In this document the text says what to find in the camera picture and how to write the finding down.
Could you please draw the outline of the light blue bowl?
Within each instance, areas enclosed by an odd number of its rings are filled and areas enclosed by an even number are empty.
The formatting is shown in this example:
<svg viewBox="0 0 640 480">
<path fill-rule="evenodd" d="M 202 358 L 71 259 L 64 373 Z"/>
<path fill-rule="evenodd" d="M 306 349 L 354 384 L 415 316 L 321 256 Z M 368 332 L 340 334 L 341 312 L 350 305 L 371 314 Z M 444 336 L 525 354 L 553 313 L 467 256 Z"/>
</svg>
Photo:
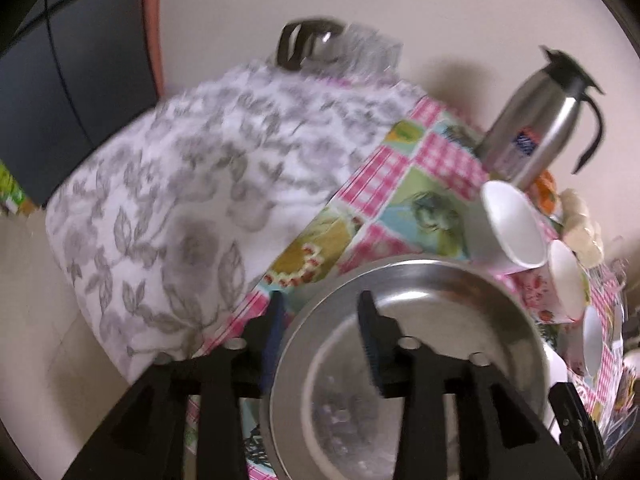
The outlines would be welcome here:
<svg viewBox="0 0 640 480">
<path fill-rule="evenodd" d="M 595 378 L 602 363 L 603 335 L 598 310 L 586 307 L 582 319 L 566 333 L 566 362 L 582 377 Z"/>
</svg>

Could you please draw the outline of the strawberry pattern bowl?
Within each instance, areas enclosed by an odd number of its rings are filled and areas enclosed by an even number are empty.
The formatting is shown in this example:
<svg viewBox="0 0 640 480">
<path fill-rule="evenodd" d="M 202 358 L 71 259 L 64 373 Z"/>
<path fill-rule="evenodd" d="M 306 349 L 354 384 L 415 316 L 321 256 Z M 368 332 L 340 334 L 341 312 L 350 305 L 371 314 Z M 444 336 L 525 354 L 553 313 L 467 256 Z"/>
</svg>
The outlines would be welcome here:
<svg viewBox="0 0 640 480">
<path fill-rule="evenodd" d="M 542 324 L 578 322 L 590 304 L 587 275 L 562 240 L 552 240 L 547 262 L 515 275 L 524 307 Z"/>
</svg>

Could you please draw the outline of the stainless steel round plate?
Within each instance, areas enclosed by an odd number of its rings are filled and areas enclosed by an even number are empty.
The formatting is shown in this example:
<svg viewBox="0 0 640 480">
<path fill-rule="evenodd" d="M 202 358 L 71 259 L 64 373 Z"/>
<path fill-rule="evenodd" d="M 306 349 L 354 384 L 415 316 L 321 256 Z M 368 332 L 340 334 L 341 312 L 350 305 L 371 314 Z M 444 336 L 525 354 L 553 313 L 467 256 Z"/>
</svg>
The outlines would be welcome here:
<svg viewBox="0 0 640 480">
<path fill-rule="evenodd" d="M 291 289 L 260 428 L 281 479 L 454 478 L 499 404 L 547 411 L 549 371 L 513 292 L 467 263 L 394 257 Z"/>
</svg>

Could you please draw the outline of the white square bowl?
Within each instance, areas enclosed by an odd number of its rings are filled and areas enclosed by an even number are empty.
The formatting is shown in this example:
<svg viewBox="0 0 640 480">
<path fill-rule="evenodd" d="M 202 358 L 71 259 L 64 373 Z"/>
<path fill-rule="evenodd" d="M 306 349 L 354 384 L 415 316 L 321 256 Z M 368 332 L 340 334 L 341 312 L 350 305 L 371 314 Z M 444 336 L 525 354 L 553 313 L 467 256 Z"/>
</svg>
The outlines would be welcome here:
<svg viewBox="0 0 640 480">
<path fill-rule="evenodd" d="M 509 183 L 484 183 L 462 220 L 470 259 L 491 273 L 520 273 L 547 261 L 536 212 L 526 195 Z"/>
</svg>

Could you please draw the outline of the bag of steamed buns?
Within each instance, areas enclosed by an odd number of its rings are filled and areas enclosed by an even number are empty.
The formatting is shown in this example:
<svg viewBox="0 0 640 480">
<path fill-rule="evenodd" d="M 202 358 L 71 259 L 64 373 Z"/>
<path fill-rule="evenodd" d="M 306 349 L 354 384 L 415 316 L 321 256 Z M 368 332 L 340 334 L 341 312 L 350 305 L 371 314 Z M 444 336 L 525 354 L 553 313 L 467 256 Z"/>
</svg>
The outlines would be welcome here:
<svg viewBox="0 0 640 480">
<path fill-rule="evenodd" d="M 600 224 L 593 220 L 586 201 L 574 188 L 564 190 L 560 194 L 560 202 L 562 241 L 586 269 L 598 266 L 604 260 Z"/>
</svg>

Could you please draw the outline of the grey floral table cover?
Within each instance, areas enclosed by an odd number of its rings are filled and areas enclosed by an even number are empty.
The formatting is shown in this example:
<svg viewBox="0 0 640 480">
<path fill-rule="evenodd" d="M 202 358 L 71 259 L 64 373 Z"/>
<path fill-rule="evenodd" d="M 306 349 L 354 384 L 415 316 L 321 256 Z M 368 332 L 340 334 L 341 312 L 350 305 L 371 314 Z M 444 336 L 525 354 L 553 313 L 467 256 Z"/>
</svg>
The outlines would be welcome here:
<svg viewBox="0 0 640 480">
<path fill-rule="evenodd" d="M 366 79 L 241 65 L 160 102 L 55 191 L 46 232 L 128 382 L 186 359 L 422 98 Z"/>
</svg>

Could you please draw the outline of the orange snack packet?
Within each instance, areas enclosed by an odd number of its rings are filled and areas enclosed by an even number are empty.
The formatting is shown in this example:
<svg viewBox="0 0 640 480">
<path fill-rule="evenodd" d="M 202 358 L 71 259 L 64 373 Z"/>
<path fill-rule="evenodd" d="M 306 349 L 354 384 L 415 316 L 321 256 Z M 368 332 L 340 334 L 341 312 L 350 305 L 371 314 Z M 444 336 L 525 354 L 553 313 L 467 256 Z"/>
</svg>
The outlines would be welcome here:
<svg viewBox="0 0 640 480">
<path fill-rule="evenodd" d="M 550 217 L 554 213 L 558 201 L 558 191 L 550 171 L 544 170 L 528 188 L 526 194 L 542 214 Z"/>
</svg>

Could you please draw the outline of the checkered picture tablecloth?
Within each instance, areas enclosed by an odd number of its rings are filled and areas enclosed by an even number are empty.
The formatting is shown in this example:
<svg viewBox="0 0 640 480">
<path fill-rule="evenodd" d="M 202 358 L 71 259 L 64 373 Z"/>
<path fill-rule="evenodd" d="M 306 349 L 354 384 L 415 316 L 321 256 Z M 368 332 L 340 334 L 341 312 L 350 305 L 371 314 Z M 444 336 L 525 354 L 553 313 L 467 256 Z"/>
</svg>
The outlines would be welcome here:
<svg viewBox="0 0 640 480">
<path fill-rule="evenodd" d="M 480 134 L 451 108 L 431 98 L 420 99 L 250 286 L 239 312 L 207 339 L 206 347 L 213 348 L 238 334 L 250 318 L 265 309 L 272 290 L 294 294 L 305 284 L 390 256 L 469 258 L 462 216 L 480 187 L 490 180 L 474 155 L 478 142 Z M 561 193 L 550 217 L 535 207 L 547 248 L 552 240 L 562 240 Z M 601 263 L 582 268 L 589 283 L 588 306 L 598 310 L 602 325 L 602 363 L 597 376 L 579 376 L 566 362 L 566 333 L 575 323 L 555 325 L 534 320 L 554 355 L 564 361 L 564 376 L 575 385 L 589 414 L 601 429 L 611 431 L 630 408 L 629 400 L 618 391 L 625 373 L 622 300 L 610 266 Z M 515 281 L 518 273 L 493 274 L 523 304 Z"/>
</svg>

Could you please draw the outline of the stainless steel thermos jug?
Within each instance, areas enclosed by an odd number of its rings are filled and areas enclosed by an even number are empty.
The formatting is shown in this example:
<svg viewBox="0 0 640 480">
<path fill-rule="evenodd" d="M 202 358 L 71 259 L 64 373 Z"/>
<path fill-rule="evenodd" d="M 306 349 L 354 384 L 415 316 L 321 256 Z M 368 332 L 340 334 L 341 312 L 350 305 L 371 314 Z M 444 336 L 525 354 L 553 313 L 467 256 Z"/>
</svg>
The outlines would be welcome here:
<svg viewBox="0 0 640 480">
<path fill-rule="evenodd" d="M 605 132 L 600 107 L 588 94 L 601 90 L 596 81 L 569 54 L 547 47 L 541 51 L 547 64 L 516 89 L 475 149 L 487 172 L 522 191 L 562 153 L 584 105 L 591 107 L 597 129 L 573 174 L 597 153 Z"/>
</svg>

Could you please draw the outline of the small glass cup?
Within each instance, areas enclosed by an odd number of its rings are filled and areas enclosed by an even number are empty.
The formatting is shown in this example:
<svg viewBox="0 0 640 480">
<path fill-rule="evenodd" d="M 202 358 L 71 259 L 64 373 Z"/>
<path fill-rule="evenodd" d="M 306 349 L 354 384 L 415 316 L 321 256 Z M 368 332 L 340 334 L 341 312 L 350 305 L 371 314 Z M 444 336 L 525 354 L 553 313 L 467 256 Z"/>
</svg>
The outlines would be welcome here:
<svg viewBox="0 0 640 480">
<path fill-rule="evenodd" d="M 402 43 L 374 27 L 352 23 L 344 37 L 344 63 L 350 74 L 383 75 L 397 70 Z"/>
</svg>

